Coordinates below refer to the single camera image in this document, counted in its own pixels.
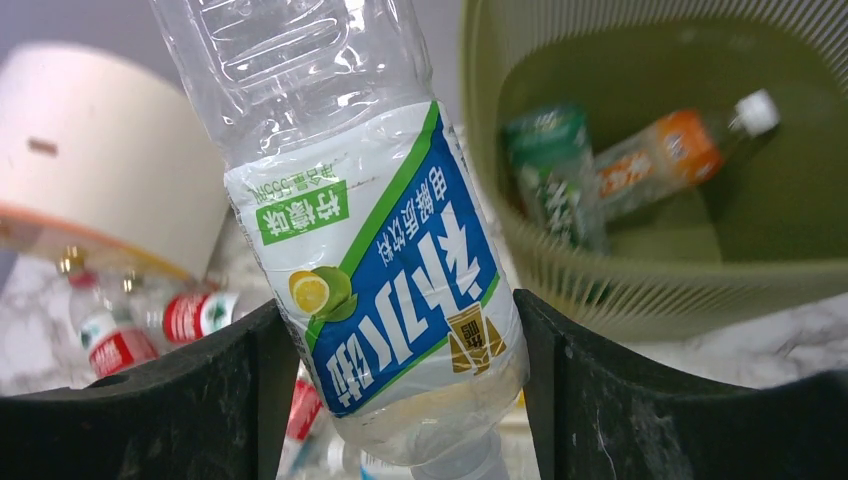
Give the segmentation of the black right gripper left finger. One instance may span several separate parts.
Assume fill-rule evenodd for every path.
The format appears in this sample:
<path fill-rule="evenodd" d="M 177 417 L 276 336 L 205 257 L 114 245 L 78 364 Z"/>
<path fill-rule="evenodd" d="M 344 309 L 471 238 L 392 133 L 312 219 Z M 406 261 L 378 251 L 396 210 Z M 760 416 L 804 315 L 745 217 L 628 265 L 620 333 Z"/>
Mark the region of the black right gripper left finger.
<path fill-rule="evenodd" d="M 83 389 L 1 401 L 5 479 L 273 479 L 299 357 L 274 302 Z"/>

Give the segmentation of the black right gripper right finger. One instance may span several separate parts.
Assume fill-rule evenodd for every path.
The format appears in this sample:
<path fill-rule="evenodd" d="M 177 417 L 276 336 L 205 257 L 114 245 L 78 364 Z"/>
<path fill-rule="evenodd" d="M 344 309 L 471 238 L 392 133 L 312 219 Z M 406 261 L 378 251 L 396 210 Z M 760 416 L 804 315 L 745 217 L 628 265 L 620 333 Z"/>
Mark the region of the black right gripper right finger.
<path fill-rule="evenodd" d="M 513 293 L 544 479 L 843 479 L 847 374 L 767 389 L 668 367 Z"/>

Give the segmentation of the red white label water bottle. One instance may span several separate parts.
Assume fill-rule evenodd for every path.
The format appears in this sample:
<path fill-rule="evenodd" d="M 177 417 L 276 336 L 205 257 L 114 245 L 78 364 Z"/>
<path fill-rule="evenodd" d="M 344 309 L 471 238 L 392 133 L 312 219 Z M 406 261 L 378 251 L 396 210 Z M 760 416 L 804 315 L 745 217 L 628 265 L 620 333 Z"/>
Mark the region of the red white label water bottle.
<path fill-rule="evenodd" d="M 321 395 L 303 366 L 299 367 L 290 406 L 277 479 L 291 479 L 304 462 L 305 450 L 324 422 Z"/>

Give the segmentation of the green label tea bottle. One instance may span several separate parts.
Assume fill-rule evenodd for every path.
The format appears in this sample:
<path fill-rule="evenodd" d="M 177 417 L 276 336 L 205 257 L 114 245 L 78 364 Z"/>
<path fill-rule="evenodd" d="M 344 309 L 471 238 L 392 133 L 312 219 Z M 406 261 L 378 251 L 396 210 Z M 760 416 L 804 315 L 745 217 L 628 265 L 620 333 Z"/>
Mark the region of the green label tea bottle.
<path fill-rule="evenodd" d="M 501 138 L 528 218 L 569 249 L 609 254 L 585 110 L 539 108 L 506 122 Z"/>

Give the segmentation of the blue green label lemon bottle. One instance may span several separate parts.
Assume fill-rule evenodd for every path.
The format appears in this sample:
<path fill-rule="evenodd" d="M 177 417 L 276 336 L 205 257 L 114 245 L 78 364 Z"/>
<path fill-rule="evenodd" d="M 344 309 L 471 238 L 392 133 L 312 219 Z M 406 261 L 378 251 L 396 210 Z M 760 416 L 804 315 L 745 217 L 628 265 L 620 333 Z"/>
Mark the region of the blue green label lemon bottle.
<path fill-rule="evenodd" d="M 521 321 L 409 1 L 156 1 L 241 230 L 338 434 L 505 479 Z"/>

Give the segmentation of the orange label tea bottle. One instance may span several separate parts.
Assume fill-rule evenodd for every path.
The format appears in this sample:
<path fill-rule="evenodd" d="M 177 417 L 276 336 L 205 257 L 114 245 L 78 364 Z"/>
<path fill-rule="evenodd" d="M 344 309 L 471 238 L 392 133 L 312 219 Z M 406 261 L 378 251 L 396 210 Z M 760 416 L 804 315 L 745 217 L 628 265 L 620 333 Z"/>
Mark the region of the orange label tea bottle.
<path fill-rule="evenodd" d="M 595 156 L 601 209 L 607 222 L 697 187 L 743 147 L 781 123 L 765 89 L 727 112 L 681 109 L 655 120 Z"/>

